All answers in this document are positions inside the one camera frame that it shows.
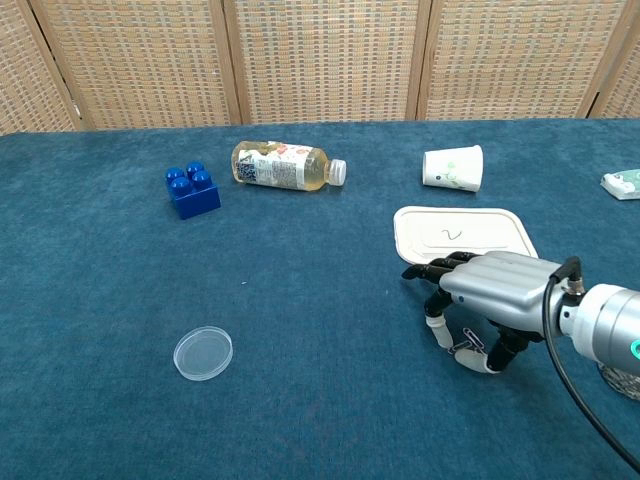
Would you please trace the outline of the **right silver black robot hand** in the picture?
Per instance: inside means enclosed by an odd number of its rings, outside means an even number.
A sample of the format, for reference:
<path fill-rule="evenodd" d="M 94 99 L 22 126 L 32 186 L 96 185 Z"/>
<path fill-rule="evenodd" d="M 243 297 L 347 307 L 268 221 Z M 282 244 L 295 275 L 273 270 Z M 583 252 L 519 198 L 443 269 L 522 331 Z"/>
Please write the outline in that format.
<path fill-rule="evenodd" d="M 454 346 L 444 311 L 460 305 L 494 325 L 499 338 L 489 352 L 460 348 L 454 359 L 462 366 L 486 374 L 506 369 L 528 345 L 545 339 L 543 295 L 549 277 L 560 265 L 507 251 L 483 255 L 456 251 L 427 264 L 414 264 L 402 278 L 426 280 L 436 286 L 425 301 L 426 325 L 438 345 Z"/>

